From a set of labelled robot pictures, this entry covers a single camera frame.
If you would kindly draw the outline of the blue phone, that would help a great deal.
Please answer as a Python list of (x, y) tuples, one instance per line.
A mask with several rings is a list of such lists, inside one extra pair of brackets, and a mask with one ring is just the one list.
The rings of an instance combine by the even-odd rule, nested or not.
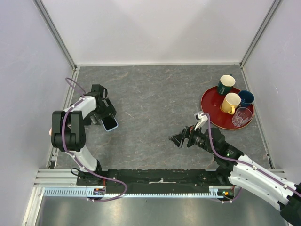
[(101, 119), (102, 125), (107, 132), (116, 129), (119, 125), (113, 115), (110, 115), (104, 119)]

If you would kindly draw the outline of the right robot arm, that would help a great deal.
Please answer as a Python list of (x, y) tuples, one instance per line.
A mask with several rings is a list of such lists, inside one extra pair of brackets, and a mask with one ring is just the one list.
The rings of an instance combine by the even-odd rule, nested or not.
[(226, 142), (218, 128), (202, 133), (195, 126), (168, 138), (178, 148), (196, 145), (214, 156), (221, 170), (215, 174), (220, 185), (239, 186), (262, 198), (280, 212), (293, 226), (301, 224), (301, 185), (288, 181), (255, 163), (246, 154)]

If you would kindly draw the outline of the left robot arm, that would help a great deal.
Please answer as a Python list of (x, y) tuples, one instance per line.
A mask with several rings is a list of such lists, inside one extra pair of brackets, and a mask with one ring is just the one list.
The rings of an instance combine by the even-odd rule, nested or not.
[(52, 114), (51, 143), (54, 148), (69, 155), (79, 166), (77, 185), (104, 185), (100, 162), (92, 156), (86, 146), (85, 127), (102, 124), (106, 131), (118, 127), (116, 109), (107, 97), (108, 90), (94, 84), (69, 108)]

